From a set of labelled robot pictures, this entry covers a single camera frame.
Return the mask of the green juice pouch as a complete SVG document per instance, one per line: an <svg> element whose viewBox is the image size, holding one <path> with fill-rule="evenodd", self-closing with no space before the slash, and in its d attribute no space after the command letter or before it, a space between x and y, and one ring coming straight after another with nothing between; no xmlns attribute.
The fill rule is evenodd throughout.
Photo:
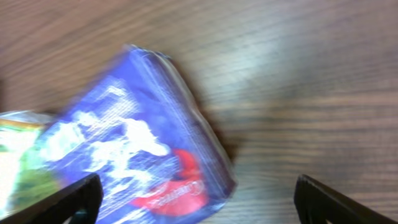
<svg viewBox="0 0 398 224"><path fill-rule="evenodd" d="M1 113L1 218L58 192L61 185L45 170L36 140L54 116L31 110Z"/></svg>

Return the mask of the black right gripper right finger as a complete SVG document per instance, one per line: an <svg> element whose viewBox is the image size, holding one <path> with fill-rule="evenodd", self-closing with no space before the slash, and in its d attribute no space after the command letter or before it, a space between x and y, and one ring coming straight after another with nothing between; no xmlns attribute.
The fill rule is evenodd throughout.
<svg viewBox="0 0 398 224"><path fill-rule="evenodd" d="M294 204L303 224L397 224L304 174L297 178Z"/></svg>

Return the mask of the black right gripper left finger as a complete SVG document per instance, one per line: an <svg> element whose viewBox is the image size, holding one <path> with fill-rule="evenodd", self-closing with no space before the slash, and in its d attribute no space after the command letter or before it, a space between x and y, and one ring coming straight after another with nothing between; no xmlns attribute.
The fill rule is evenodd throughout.
<svg viewBox="0 0 398 224"><path fill-rule="evenodd" d="M103 200L98 174L92 173L51 196L21 210L1 224L96 223Z"/></svg>

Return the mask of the purple pad package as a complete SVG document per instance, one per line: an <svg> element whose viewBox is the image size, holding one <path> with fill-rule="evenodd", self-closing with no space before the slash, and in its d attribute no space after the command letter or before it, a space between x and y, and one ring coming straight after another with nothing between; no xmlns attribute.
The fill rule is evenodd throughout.
<svg viewBox="0 0 398 224"><path fill-rule="evenodd" d="M39 137L63 184L98 174L98 223L198 223L236 188L229 158L172 60L128 45Z"/></svg>

